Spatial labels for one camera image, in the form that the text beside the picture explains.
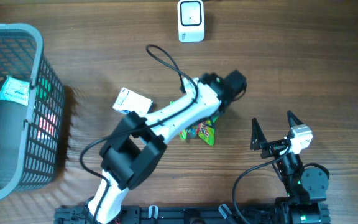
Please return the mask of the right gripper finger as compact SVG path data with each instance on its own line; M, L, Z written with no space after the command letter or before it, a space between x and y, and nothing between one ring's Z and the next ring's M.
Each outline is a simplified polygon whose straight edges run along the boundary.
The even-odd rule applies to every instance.
M267 140L264 133L257 121L257 118L252 119L252 134L250 140L250 149L253 151L266 148Z
M287 111L287 118L289 127L303 125L303 122L299 120L291 110Z

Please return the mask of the Haribo gummy candy bag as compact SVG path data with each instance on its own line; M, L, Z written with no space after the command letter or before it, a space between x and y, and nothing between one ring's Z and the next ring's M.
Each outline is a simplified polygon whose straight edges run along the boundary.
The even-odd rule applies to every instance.
M196 125L192 125L179 133L179 136L182 140L190 140L196 137L202 139L209 146L214 146L215 143L215 122L218 119L218 116L207 119Z

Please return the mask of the white blue carton box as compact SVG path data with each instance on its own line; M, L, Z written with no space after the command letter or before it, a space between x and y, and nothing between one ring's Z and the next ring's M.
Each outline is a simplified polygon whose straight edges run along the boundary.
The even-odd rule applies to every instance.
M135 111L138 115L146 115L151 109L153 101L130 89L122 87L112 105L112 108L122 114Z

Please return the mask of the teal tissue packet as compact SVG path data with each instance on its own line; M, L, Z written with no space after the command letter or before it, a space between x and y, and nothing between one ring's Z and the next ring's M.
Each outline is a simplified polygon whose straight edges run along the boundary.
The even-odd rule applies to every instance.
M30 96L30 83L8 76L0 90L0 100L28 105Z

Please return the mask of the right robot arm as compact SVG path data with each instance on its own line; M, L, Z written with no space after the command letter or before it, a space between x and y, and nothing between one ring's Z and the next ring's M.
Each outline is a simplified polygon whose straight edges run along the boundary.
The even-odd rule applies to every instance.
M329 186L327 168L317 163L304 164L300 152L309 147L313 133L309 126L300 121L291 111L287 112L289 131L281 140L267 141L256 118L252 119L250 148L261 150L261 158L273 157L276 174L287 192L274 203L274 223L331 222L329 208L323 202Z

